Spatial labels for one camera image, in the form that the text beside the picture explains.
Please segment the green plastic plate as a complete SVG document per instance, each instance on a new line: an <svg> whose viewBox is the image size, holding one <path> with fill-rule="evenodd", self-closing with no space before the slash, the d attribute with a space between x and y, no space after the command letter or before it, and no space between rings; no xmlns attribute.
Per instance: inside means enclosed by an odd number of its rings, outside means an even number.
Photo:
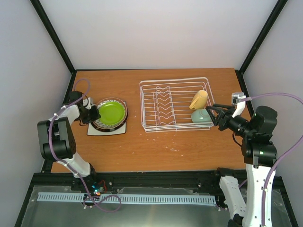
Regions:
<svg viewBox="0 0 303 227"><path fill-rule="evenodd" d="M100 119L105 125L114 125L120 123L126 116L125 106L116 101L106 101L98 105Z"/></svg>

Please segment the yellow ceramic mug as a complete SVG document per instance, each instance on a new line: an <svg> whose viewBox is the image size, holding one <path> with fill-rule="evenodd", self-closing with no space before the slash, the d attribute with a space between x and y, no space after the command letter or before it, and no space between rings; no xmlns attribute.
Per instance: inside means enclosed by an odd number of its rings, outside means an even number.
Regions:
<svg viewBox="0 0 303 227"><path fill-rule="evenodd" d="M208 93L205 90L199 90L192 99L190 109L203 109L208 100Z"/></svg>

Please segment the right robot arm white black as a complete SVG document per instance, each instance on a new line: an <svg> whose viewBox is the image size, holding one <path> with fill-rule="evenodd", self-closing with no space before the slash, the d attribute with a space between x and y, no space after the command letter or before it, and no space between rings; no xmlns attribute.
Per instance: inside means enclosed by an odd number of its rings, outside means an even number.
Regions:
<svg viewBox="0 0 303 227"><path fill-rule="evenodd" d="M270 227L272 183L277 163L277 150L271 142L277 125L277 112L267 106L259 106L251 120L241 117L241 103L237 106L214 104L206 110L220 131L229 129L242 138L241 152L244 156L248 180L248 195L245 212L240 211L240 200L231 192L225 177L220 179L231 211L231 219L242 217L244 227Z"/></svg>

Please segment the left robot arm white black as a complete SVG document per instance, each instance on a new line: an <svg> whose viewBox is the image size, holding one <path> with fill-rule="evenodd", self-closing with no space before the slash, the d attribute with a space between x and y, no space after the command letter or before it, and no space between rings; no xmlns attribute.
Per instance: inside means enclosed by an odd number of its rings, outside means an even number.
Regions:
<svg viewBox="0 0 303 227"><path fill-rule="evenodd" d="M82 178L82 185L90 191L97 188L98 178L92 164L78 154L71 125L78 121L85 126L98 118L98 108L91 98L72 91L59 112L37 124L41 156L63 165L75 178Z"/></svg>

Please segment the white wire dish rack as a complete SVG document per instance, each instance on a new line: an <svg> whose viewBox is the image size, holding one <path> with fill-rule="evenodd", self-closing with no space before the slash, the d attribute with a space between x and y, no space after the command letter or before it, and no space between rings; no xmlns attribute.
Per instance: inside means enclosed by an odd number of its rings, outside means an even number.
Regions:
<svg viewBox="0 0 303 227"><path fill-rule="evenodd" d="M206 105L214 104L206 77L144 80L139 83L142 127L146 132L209 130L209 119L192 121L190 104L200 90L208 94Z"/></svg>

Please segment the light green ceramic bowl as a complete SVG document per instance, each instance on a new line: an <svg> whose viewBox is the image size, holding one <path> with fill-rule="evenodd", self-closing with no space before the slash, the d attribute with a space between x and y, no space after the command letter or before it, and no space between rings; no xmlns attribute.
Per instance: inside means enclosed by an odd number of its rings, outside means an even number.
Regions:
<svg viewBox="0 0 303 227"><path fill-rule="evenodd" d="M193 123L212 123L210 115L205 108L193 111L191 120Z"/></svg>

